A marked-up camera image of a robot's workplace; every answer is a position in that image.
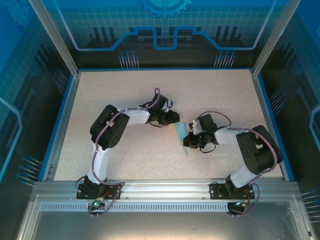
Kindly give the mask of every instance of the black cable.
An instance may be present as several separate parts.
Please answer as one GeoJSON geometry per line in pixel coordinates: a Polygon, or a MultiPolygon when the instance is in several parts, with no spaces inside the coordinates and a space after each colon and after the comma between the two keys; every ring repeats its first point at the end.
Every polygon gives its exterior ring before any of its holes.
{"type": "Polygon", "coordinates": [[[216,150],[217,146],[213,143],[214,145],[214,149],[210,150],[210,151],[202,151],[202,148],[200,148],[200,152],[202,152],[203,154],[208,154],[208,153],[211,153],[213,152],[214,150],[216,150]]]}
{"type": "Polygon", "coordinates": [[[142,106],[143,108],[146,108],[150,103],[151,103],[150,101],[147,101],[146,103],[142,104],[141,106],[142,106]]]}
{"type": "Polygon", "coordinates": [[[157,128],[163,128],[164,126],[157,126],[157,125],[154,125],[154,124],[152,124],[151,122],[150,122],[150,125],[151,126],[154,126],[154,127],[157,127],[157,128]]]}
{"type": "Polygon", "coordinates": [[[168,98],[165,100],[165,102],[166,102],[166,108],[169,110],[169,100],[168,100],[168,98]]]}
{"type": "Polygon", "coordinates": [[[85,177],[86,177],[86,176],[82,176],[82,177],[80,177],[80,178],[75,182],[74,186],[75,186],[76,189],[79,189],[79,187],[77,187],[77,183],[78,183],[81,179],[84,179],[85,177]]]}

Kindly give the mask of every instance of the translucent blue object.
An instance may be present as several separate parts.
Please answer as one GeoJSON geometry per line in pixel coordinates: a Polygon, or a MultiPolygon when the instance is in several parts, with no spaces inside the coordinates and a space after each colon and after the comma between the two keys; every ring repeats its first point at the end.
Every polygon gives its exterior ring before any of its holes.
{"type": "MultiPolygon", "coordinates": [[[[174,129],[182,145],[184,138],[188,136],[187,124],[185,122],[177,122],[174,124],[174,129]]],[[[185,155],[188,156],[188,149],[186,146],[183,146],[183,151],[185,155]]]]}

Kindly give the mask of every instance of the blue edge trim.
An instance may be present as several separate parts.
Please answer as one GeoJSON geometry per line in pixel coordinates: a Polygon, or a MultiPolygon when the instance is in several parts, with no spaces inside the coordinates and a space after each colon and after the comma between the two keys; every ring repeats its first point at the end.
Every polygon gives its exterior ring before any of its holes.
{"type": "MultiPolygon", "coordinates": [[[[107,69],[107,68],[101,69],[100,68],[100,69],[80,69],[80,71],[81,72],[102,72],[102,71],[137,71],[137,70],[144,70],[144,71],[145,70],[147,70],[147,71],[148,70],[150,70],[150,71],[153,71],[153,70],[199,70],[199,69],[202,69],[202,70],[205,70],[205,69],[208,69],[208,70],[212,70],[212,69],[222,70],[223,68],[140,68],[140,69],[107,69]]],[[[232,68],[232,69],[250,69],[250,68],[232,68]]],[[[289,159],[288,159],[288,156],[287,156],[287,152],[285,150],[284,143],[283,143],[283,141],[281,139],[281,135],[280,135],[279,128],[278,128],[278,125],[277,125],[277,122],[276,122],[276,118],[275,118],[275,115],[274,115],[274,113],[272,111],[271,104],[270,104],[270,101],[269,101],[269,98],[268,98],[268,95],[267,95],[267,91],[266,91],[264,82],[263,82],[262,77],[261,77],[260,74],[258,75],[258,80],[259,80],[259,84],[260,84],[260,87],[261,87],[261,90],[262,90],[262,94],[263,94],[263,97],[264,97],[264,100],[265,100],[265,103],[266,103],[266,107],[267,107],[268,113],[270,115],[271,123],[272,123],[273,129],[274,129],[274,132],[275,132],[275,137],[277,139],[279,148],[280,148],[280,150],[282,151],[282,154],[283,154],[283,162],[284,162],[284,165],[285,165],[285,170],[287,172],[289,181],[290,182],[294,182],[295,181],[294,174],[292,172],[292,169],[291,169],[291,166],[290,166],[290,163],[289,163],[289,159]]],[[[66,90],[65,90],[65,94],[64,94],[63,99],[62,99],[62,103],[61,103],[61,106],[60,106],[60,109],[59,109],[59,112],[58,112],[58,116],[56,117],[56,121],[55,121],[55,124],[54,124],[52,135],[51,135],[51,138],[50,138],[50,141],[49,141],[49,144],[48,144],[48,147],[47,147],[44,159],[43,159],[42,167],[41,167],[41,170],[40,170],[40,173],[39,173],[38,181],[41,181],[43,176],[44,176],[44,174],[45,174],[46,167],[47,167],[47,164],[48,164],[48,161],[49,161],[49,156],[50,156],[50,153],[51,153],[51,150],[52,150],[52,147],[53,147],[53,143],[54,143],[54,140],[55,140],[55,137],[56,137],[56,134],[57,134],[58,126],[59,126],[60,121],[61,121],[61,116],[62,116],[62,113],[64,111],[65,105],[66,105],[66,101],[67,101],[67,97],[68,97],[68,94],[69,94],[69,91],[70,91],[70,86],[71,86],[72,81],[73,81],[73,76],[71,75],[70,79],[69,79],[69,82],[68,82],[68,85],[67,85],[66,90]]]]}
{"type": "Polygon", "coordinates": [[[55,120],[55,124],[54,124],[53,130],[52,130],[52,134],[51,134],[51,137],[50,137],[50,141],[49,141],[48,147],[47,147],[45,155],[44,155],[44,159],[43,159],[43,162],[42,162],[40,173],[39,173],[39,176],[38,176],[38,179],[37,179],[38,182],[42,182],[42,178],[45,175],[47,164],[48,164],[48,161],[49,161],[49,156],[50,156],[50,153],[52,151],[52,147],[54,145],[54,141],[55,141],[55,138],[56,138],[56,135],[57,135],[58,127],[59,127],[59,124],[61,122],[62,113],[64,111],[64,108],[65,108],[65,105],[66,105],[66,102],[67,102],[67,97],[68,97],[68,94],[69,94],[69,91],[70,91],[70,87],[71,87],[71,84],[72,84],[73,80],[74,80],[74,76],[70,75],[68,84],[66,86],[66,89],[65,89],[65,92],[64,92],[64,95],[63,95],[61,106],[60,106],[58,115],[57,115],[56,120],[55,120]]]}
{"type": "Polygon", "coordinates": [[[278,125],[277,125],[277,122],[276,122],[276,118],[275,118],[275,115],[274,115],[274,113],[272,111],[271,104],[270,104],[270,101],[269,101],[269,98],[268,98],[268,95],[267,95],[267,91],[266,91],[266,88],[265,88],[265,85],[264,85],[264,82],[262,80],[262,77],[261,77],[260,73],[258,74],[258,80],[259,80],[259,84],[260,84],[260,87],[261,87],[261,90],[262,90],[262,94],[263,94],[263,97],[264,97],[264,100],[265,100],[266,107],[267,107],[269,115],[270,115],[271,123],[272,123],[273,129],[274,129],[274,132],[275,132],[275,137],[276,137],[276,139],[278,141],[278,146],[279,146],[279,148],[280,148],[280,150],[282,152],[282,155],[283,155],[283,162],[284,162],[286,173],[288,175],[289,181],[290,182],[294,182],[295,181],[295,177],[294,177],[294,174],[292,172],[292,169],[291,169],[291,166],[290,166],[290,163],[289,163],[289,159],[288,159],[288,155],[287,155],[287,152],[285,150],[284,143],[282,142],[281,135],[280,135],[280,132],[279,132],[279,128],[278,128],[278,125]]]}

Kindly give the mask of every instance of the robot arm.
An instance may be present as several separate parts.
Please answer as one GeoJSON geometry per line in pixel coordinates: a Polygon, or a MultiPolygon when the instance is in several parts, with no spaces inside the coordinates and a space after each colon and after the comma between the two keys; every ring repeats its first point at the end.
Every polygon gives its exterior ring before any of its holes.
{"type": "MultiPolygon", "coordinates": [[[[274,156],[267,144],[254,133],[243,129],[217,127],[211,115],[207,114],[189,124],[191,132],[183,139],[183,145],[189,148],[204,148],[207,144],[239,146],[244,165],[226,178],[225,188],[232,196],[237,189],[246,186],[257,175],[272,168],[274,156]]],[[[254,131],[261,134],[272,146],[276,153],[277,163],[282,162],[283,156],[264,126],[256,126],[254,131]]]]}
{"type": "MultiPolygon", "coordinates": [[[[148,124],[157,121],[160,127],[167,126],[172,123],[179,122],[180,116],[177,112],[170,110],[173,106],[173,101],[161,95],[158,99],[158,93],[154,98],[140,107],[142,109],[130,110],[120,114],[106,129],[98,140],[98,152],[94,161],[95,174],[98,179],[105,181],[107,179],[107,167],[110,157],[112,156],[113,148],[120,141],[125,128],[134,124],[148,124]],[[143,109],[147,106],[155,105],[149,109],[143,109]]],[[[107,122],[117,114],[120,109],[112,105],[108,105],[96,119],[90,129],[91,140],[93,141],[93,153],[96,151],[96,138],[107,122]]],[[[100,182],[94,177],[92,169],[85,178],[85,183],[92,189],[96,189],[100,182]]]]}

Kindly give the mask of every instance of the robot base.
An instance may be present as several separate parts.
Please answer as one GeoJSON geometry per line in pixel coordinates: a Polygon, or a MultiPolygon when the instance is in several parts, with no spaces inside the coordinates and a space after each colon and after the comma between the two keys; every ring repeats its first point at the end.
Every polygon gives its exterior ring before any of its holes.
{"type": "Polygon", "coordinates": [[[247,200],[248,195],[245,192],[248,190],[250,193],[250,199],[255,199],[255,194],[252,186],[245,185],[241,188],[237,188],[230,194],[230,191],[226,188],[225,183],[213,182],[209,184],[209,192],[211,200],[247,200]]]}
{"type": "Polygon", "coordinates": [[[109,186],[104,184],[96,184],[91,182],[88,177],[84,178],[84,183],[79,184],[76,193],[76,199],[91,199],[95,200],[104,197],[105,200],[113,200],[121,184],[109,186]]]}

